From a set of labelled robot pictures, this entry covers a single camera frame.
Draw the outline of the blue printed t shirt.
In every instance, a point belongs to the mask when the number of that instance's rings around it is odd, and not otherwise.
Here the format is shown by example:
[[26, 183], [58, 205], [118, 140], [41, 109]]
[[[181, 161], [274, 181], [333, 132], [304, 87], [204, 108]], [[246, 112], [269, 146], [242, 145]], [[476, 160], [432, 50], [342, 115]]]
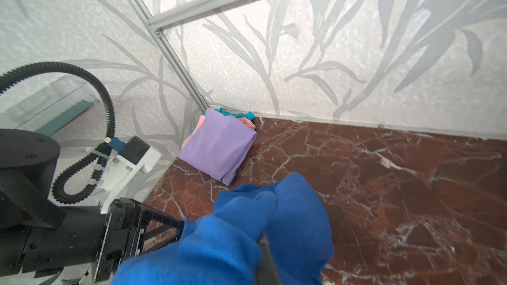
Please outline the blue printed t shirt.
[[219, 194], [212, 214], [185, 221], [180, 241], [123, 263], [114, 284], [255, 284], [268, 238], [283, 284], [319, 284], [334, 255], [327, 211], [293, 172], [261, 187]]

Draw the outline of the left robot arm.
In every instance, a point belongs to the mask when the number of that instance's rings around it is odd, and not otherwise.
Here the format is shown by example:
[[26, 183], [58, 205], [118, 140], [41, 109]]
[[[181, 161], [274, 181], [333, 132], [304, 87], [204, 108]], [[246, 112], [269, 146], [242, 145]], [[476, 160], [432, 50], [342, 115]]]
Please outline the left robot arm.
[[49, 196], [60, 147], [39, 133], [1, 130], [1, 275], [34, 273], [53, 282], [64, 268], [88, 264], [76, 284], [104, 282], [125, 261], [145, 254], [146, 241], [169, 233], [177, 242], [184, 223], [141, 202], [120, 197], [138, 173], [161, 155], [138, 137], [106, 140], [116, 156], [104, 168], [97, 206], [63, 207]]

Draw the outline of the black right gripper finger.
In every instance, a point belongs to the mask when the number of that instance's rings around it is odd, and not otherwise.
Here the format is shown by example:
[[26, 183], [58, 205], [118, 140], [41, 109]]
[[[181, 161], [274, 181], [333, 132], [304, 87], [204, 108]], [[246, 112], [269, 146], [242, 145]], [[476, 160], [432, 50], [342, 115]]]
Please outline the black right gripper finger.
[[265, 233], [260, 236], [257, 244], [261, 249], [261, 259], [256, 270], [256, 284], [282, 285], [282, 281], [277, 270], [277, 265], [275, 264], [271, 252], [269, 240]]

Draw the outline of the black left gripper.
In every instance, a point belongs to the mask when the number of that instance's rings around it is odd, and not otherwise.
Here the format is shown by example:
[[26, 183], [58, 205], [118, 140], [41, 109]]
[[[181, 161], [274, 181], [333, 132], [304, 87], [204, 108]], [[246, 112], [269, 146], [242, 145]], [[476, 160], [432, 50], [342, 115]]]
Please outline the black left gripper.
[[[163, 226], [144, 235], [151, 221]], [[140, 253], [154, 252], [177, 242], [183, 230], [169, 226], [183, 225], [182, 220], [133, 199], [116, 199], [106, 216], [105, 235], [94, 264], [93, 282], [109, 280], [123, 262]]]

